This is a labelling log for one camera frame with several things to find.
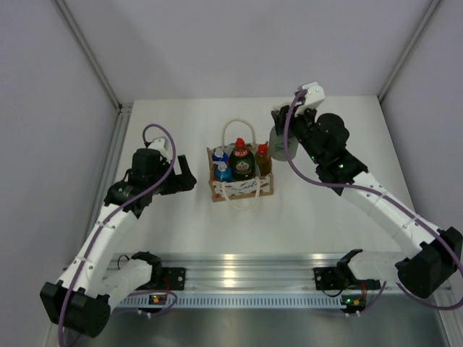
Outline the grey-green pump soap bottle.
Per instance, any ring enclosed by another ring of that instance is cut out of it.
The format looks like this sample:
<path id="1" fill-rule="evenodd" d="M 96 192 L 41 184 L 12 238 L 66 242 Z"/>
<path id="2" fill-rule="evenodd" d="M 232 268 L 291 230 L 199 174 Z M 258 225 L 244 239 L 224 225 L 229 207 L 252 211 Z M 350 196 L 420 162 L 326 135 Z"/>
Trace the grey-green pump soap bottle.
<path id="1" fill-rule="evenodd" d="M 297 138 L 289 130 L 287 140 L 284 140 L 283 131 L 277 133 L 276 128 L 272 127 L 269 134 L 268 152 L 272 159 L 277 161 L 287 161 L 284 146 L 287 146 L 289 157 L 293 160 L 297 154 L 298 141 Z"/>

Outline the blue orange pump bottle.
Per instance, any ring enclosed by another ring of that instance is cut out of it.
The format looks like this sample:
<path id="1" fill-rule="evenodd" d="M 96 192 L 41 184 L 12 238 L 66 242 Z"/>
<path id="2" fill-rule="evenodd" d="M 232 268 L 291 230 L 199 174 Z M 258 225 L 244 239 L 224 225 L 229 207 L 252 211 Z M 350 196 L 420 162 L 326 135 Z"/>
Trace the blue orange pump bottle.
<path id="1" fill-rule="evenodd" d="M 232 182 L 232 170 L 228 167 L 226 162 L 214 161 L 213 164 L 216 166 L 215 176 L 218 181 Z"/>

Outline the yellow dish soap bottle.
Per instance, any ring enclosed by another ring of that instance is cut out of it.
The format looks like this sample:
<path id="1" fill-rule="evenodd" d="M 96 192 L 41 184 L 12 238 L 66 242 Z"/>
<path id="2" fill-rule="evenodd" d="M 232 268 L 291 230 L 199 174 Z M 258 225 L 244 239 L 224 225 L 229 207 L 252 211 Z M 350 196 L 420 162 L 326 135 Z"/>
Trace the yellow dish soap bottle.
<path id="1" fill-rule="evenodd" d="M 272 169 L 271 157 L 268 154 L 268 144 L 258 145 L 258 150 L 255 154 L 255 162 L 259 170 L 259 176 L 267 176 Z"/>

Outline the large green dish soap bottle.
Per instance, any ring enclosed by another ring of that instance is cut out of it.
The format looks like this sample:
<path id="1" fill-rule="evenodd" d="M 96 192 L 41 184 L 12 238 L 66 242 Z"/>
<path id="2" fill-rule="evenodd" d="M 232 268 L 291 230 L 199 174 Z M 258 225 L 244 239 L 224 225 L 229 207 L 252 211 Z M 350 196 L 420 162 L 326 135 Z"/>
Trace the large green dish soap bottle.
<path id="1" fill-rule="evenodd" d="M 251 147 L 238 137 L 229 156 L 229 167 L 235 181 L 244 181 L 255 176 L 255 158 Z"/>

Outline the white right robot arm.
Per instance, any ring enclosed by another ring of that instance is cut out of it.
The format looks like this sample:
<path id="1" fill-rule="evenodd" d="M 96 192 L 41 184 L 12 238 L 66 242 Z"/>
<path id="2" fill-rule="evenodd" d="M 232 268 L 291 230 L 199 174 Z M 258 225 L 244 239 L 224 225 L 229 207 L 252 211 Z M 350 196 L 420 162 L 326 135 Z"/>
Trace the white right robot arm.
<path id="1" fill-rule="evenodd" d="M 395 283 L 413 299 L 427 299 L 454 273 L 462 271 L 462 234 L 442 229 L 398 201 L 347 149 L 349 131 L 334 113 L 318 115 L 301 103 L 271 111 L 274 128 L 283 137 L 287 159 L 296 140 L 316 165 L 318 180 L 306 182 L 333 190 L 375 222 L 396 243 L 396 251 L 353 249 L 336 263 L 336 277 L 345 288 L 364 280 Z"/>

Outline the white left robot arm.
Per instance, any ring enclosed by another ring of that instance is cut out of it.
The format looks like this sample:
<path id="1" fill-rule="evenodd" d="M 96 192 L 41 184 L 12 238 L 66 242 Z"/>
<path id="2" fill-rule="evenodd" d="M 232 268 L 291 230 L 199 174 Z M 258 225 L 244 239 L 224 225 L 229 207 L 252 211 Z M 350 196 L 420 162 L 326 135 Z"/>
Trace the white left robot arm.
<path id="1" fill-rule="evenodd" d="M 159 150 L 141 148 L 132 156 L 124 178 L 109 187 L 93 230 L 59 279 L 43 285 L 40 298 L 50 321 L 59 327 L 59 342 L 70 329 L 98 336 L 121 301 L 139 288 L 168 286 L 160 257 L 136 252 L 127 264 L 107 275 L 119 243 L 139 221 L 153 196 L 192 190 L 197 180 L 185 155 L 177 156 L 181 172 Z"/>

